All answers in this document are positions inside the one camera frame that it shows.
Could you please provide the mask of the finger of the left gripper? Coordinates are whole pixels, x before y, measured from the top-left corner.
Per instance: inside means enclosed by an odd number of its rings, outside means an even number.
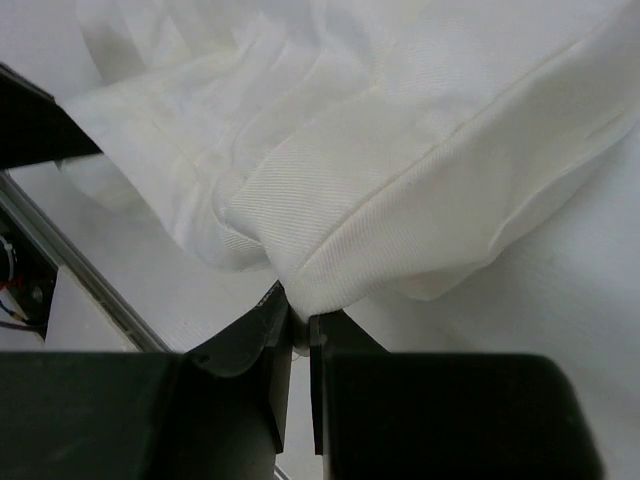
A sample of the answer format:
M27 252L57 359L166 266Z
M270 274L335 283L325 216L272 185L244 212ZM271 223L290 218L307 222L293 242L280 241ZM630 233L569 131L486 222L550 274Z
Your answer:
M6 64L0 100L3 170L101 153L53 96Z

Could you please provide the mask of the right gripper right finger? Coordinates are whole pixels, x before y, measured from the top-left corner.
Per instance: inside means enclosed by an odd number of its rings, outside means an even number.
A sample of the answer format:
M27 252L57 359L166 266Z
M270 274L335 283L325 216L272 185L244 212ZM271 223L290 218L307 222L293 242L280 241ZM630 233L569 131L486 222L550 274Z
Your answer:
M551 360L404 353L346 313L310 322L315 452L328 479L596 479L600 457Z

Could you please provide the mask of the white skirt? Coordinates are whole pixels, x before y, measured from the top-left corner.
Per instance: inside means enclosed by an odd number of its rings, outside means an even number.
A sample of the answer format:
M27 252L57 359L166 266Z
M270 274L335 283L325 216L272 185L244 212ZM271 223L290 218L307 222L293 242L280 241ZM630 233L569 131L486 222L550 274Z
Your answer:
M635 1L80 1L64 109L184 250L313 315L433 299L639 120Z

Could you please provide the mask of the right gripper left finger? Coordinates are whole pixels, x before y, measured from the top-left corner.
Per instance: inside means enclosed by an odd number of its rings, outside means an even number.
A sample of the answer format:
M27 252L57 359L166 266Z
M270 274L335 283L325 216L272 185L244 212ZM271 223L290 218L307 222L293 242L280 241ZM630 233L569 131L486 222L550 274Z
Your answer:
M184 353L5 352L5 479L272 479L289 392L280 285Z

